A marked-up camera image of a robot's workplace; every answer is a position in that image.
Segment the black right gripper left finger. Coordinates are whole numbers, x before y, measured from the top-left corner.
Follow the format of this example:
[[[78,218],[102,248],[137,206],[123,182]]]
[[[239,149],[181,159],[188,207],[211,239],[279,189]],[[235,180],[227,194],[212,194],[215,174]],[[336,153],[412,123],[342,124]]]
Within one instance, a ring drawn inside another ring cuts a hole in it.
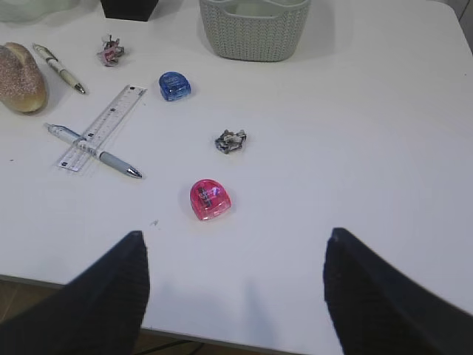
[[[1,324],[2,354],[131,354],[149,301],[147,248],[132,231],[53,295]]]

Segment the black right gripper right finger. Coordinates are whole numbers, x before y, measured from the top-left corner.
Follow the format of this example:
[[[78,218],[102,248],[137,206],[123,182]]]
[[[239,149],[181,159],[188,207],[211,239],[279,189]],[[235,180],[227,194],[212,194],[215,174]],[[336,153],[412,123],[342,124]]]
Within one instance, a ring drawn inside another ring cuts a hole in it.
[[[324,300],[344,354],[471,354],[472,316],[334,228]]]

